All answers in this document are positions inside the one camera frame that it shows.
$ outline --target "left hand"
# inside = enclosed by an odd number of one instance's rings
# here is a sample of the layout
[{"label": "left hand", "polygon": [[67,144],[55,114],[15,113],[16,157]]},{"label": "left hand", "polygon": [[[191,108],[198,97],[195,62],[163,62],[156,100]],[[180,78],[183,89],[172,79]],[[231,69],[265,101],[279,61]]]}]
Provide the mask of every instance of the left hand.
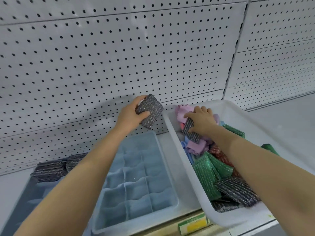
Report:
[{"label": "left hand", "polygon": [[147,95],[141,95],[136,97],[132,103],[125,106],[121,111],[117,119],[115,129],[123,131],[125,135],[129,134],[132,130],[139,126],[139,123],[150,115],[149,111],[136,114],[136,107],[138,103],[145,99]]}]

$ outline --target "right hand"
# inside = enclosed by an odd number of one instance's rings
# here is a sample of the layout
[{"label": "right hand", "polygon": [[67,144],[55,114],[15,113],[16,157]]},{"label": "right hand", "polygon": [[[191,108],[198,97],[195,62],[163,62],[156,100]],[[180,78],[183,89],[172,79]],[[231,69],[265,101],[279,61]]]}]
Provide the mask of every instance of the right hand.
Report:
[{"label": "right hand", "polygon": [[211,126],[217,125],[210,108],[196,106],[194,112],[189,112],[184,115],[184,118],[191,118],[194,121],[194,126],[189,129],[189,132],[198,133],[201,136],[206,136],[209,133]]}]

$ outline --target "yellow label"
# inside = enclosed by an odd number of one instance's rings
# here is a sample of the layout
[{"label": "yellow label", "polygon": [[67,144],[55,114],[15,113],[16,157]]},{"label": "yellow label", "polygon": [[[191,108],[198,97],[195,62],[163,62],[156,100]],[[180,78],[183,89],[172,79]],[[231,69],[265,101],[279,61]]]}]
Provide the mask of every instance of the yellow label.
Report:
[{"label": "yellow label", "polygon": [[195,222],[191,222],[189,225],[187,225],[187,233],[192,233],[200,228],[207,226],[207,219],[203,218]]}]

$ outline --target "white plastic bin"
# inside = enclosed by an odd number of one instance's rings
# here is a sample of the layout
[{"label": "white plastic bin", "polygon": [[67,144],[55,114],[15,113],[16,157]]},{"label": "white plastic bin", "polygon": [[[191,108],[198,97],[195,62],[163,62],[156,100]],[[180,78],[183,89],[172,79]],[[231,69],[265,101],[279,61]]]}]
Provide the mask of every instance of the white plastic bin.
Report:
[{"label": "white plastic bin", "polygon": [[[258,146],[261,146],[264,143],[270,143],[281,157],[315,175],[315,171],[309,168],[307,166],[307,163],[302,161],[303,157],[299,155],[298,152],[296,152],[292,147],[284,143],[274,133],[267,130],[261,124],[252,119],[244,110],[242,110],[234,103],[231,103],[228,100],[213,100],[194,104],[192,106],[197,105],[211,108],[213,113],[219,114],[220,120],[223,120],[226,124],[245,132],[245,138],[250,142]],[[261,216],[261,214],[270,214],[270,211],[267,209],[263,202],[259,202],[249,209],[241,208],[224,213],[219,213],[213,209],[209,199],[207,198],[206,193],[204,192],[199,182],[199,179],[197,178],[189,162],[189,159],[187,158],[181,146],[178,135],[176,134],[176,132],[180,132],[181,129],[179,123],[177,122],[174,109],[175,106],[172,107],[172,110],[163,112],[163,117],[165,119],[167,128],[172,136],[172,139],[174,140],[175,146],[179,152],[180,158],[184,164],[184,168],[187,172],[192,187],[206,216],[211,221],[220,226],[231,227],[250,219],[254,220],[255,217]]]}]

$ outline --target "finger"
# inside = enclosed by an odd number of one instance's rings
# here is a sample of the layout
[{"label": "finger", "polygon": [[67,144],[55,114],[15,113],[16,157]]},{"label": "finger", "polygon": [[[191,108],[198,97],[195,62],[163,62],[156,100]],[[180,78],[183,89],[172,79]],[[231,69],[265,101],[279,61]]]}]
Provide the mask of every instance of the finger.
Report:
[{"label": "finger", "polygon": [[185,113],[184,118],[193,118],[195,113],[189,112],[189,113]]},{"label": "finger", "polygon": [[142,121],[143,119],[145,119],[148,116],[150,116],[150,112],[149,111],[145,111],[145,112],[140,113],[138,116],[139,116],[140,121]]},{"label": "finger", "polygon": [[146,97],[147,97],[147,95],[138,96],[138,97],[136,97],[136,98],[131,102],[130,105],[131,105],[133,108],[136,108],[137,105],[138,105],[138,103],[139,103],[141,100],[145,99]]},{"label": "finger", "polygon": [[202,112],[201,108],[199,106],[196,106],[194,109],[194,113],[200,113]]},{"label": "finger", "polygon": [[193,133],[193,132],[195,132],[194,129],[195,129],[194,127],[191,127],[191,128],[188,130],[188,132],[189,132],[189,133]]},{"label": "finger", "polygon": [[212,110],[210,108],[207,109],[207,112],[212,115]]},{"label": "finger", "polygon": [[205,113],[207,112],[207,108],[205,106],[202,106],[201,110],[204,111]]}]

